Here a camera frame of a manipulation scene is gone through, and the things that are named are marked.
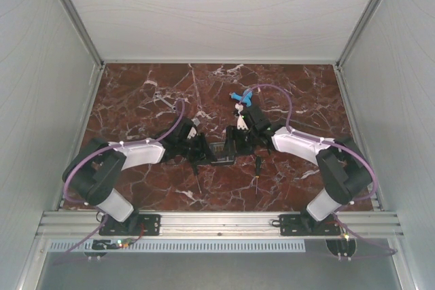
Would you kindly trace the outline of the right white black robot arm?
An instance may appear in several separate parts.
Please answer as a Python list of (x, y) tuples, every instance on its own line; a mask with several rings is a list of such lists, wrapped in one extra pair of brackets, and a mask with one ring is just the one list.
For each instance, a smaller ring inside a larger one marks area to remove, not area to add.
[(300, 218), (301, 228), (308, 234), (322, 229), (325, 218), (340, 207), (367, 199), (369, 196), (358, 195), (370, 184), (377, 185), (373, 169), (351, 137), (321, 138), (281, 125), (262, 130), (227, 127), (225, 151), (229, 155), (248, 156), (257, 146), (297, 156), (318, 167), (324, 188), (308, 203)]

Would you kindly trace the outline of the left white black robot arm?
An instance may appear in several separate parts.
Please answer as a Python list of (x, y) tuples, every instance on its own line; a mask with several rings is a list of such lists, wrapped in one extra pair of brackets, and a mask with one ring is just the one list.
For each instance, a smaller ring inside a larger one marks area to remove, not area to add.
[(134, 206), (115, 189), (121, 172), (145, 164), (168, 162), (177, 156), (190, 163), (195, 175), (197, 166), (215, 160), (205, 135), (184, 116), (176, 118), (174, 125), (155, 139), (123, 143), (93, 138), (65, 169), (64, 192), (72, 189), (86, 204), (114, 219), (122, 233), (132, 234), (138, 230), (140, 218), (134, 213)]

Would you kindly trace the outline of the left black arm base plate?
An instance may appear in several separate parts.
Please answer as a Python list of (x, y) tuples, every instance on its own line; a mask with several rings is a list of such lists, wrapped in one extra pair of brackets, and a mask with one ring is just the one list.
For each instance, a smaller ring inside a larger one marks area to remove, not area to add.
[(133, 213), (126, 221), (109, 217), (99, 230), (100, 236), (159, 236), (161, 215)]

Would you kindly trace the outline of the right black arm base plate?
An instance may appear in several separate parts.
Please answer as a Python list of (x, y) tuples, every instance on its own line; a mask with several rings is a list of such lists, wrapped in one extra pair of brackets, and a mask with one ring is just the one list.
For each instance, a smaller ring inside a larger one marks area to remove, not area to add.
[(316, 221), (310, 215), (282, 214), (271, 220), (281, 236), (340, 236), (341, 227), (330, 215), (323, 221)]

